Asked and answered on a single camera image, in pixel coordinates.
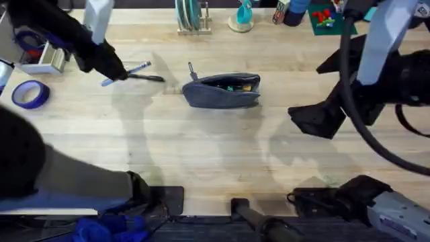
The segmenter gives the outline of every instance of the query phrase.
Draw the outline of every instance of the painter's tape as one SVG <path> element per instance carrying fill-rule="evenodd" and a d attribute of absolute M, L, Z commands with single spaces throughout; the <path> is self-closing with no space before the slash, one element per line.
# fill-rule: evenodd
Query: painter's tape
<path fill-rule="evenodd" d="M 39 93 L 33 100 L 26 102 L 24 97 L 33 88 L 38 88 Z M 49 94 L 50 89 L 47 85 L 36 80 L 24 81 L 13 90 L 12 102 L 21 108 L 30 110 L 42 106 L 48 100 Z"/>

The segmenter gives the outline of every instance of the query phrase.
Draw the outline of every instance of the blue bottle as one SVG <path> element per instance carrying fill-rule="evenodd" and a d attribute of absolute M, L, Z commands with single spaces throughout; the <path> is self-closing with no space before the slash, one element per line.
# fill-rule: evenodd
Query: blue bottle
<path fill-rule="evenodd" d="M 290 6 L 285 13 L 284 24 L 292 27 L 298 26 L 309 4 L 310 0 L 291 0 Z"/>

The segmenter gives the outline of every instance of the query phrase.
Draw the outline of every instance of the pencil case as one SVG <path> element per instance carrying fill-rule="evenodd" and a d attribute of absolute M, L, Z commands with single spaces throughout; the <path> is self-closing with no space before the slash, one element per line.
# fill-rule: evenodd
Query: pencil case
<path fill-rule="evenodd" d="M 214 75 L 185 84 L 182 93 L 195 108 L 243 108 L 257 104 L 259 83 L 256 74 Z"/>

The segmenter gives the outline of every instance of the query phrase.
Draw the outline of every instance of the marker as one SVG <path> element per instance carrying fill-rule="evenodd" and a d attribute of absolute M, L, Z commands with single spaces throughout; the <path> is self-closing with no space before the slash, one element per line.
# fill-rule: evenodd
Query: marker
<path fill-rule="evenodd" d="M 150 65 L 151 65 L 151 62 L 150 62 L 150 61 L 146 61 L 145 63 L 141 64 L 140 66 L 138 66 L 138 67 L 136 67 L 136 68 L 133 68 L 133 69 L 131 69 L 131 70 L 128 70 L 128 71 L 127 71 L 127 74 L 135 73 L 135 72 L 137 72 L 137 71 L 140 71 L 140 70 L 142 70 L 142 69 L 144 69 L 144 68 L 149 67 Z M 102 87 L 105 87 L 105 86 L 107 86 L 107 85 L 112 84 L 113 82 L 114 82 L 114 80 L 112 80 L 112 79 L 106 79 L 106 80 L 104 80 L 104 81 L 102 81 L 102 82 L 101 82 L 101 86 L 102 86 Z"/>

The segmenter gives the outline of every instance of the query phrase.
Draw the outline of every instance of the wooden tabletop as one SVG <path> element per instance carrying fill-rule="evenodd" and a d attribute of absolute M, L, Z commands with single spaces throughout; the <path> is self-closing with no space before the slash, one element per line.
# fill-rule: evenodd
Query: wooden tabletop
<path fill-rule="evenodd" d="M 209 36 L 178 36 L 174 9 L 115 9 L 106 34 L 126 68 L 143 61 L 145 75 L 167 84 L 129 80 L 102 87 L 102 75 L 83 73 L 74 61 L 64 75 L 30 77 L 14 71 L 2 105 L 26 117 L 59 151 L 112 170 L 135 171 L 150 185 L 185 188 L 184 214 L 228 214 L 234 197 L 266 214 L 294 214 L 285 194 L 297 187 L 340 186 L 370 175 L 430 208 L 430 178 L 399 169 L 379 157 L 346 120 L 333 140 L 302 134 L 291 106 L 326 98 L 338 74 L 315 68 L 339 47 L 339 36 L 314 36 L 308 16 L 296 28 L 274 25 L 274 9 L 254 9 L 255 27 L 232 32 L 235 9 L 211 9 Z M 74 10 L 81 20 L 83 12 Z M 368 24 L 357 24 L 360 34 Z M 409 31 L 401 52 L 430 48 L 424 28 Z M 166 89 L 190 81 L 191 61 L 200 77 L 248 72 L 261 76 L 260 105 L 239 110 L 188 106 Z M 11 102 L 22 81 L 37 79 L 51 90 L 48 103 L 23 110 Z M 407 118 L 430 131 L 428 108 L 407 108 Z M 390 150 L 430 166 L 430 141 L 405 131 L 387 107 L 372 132 Z"/>

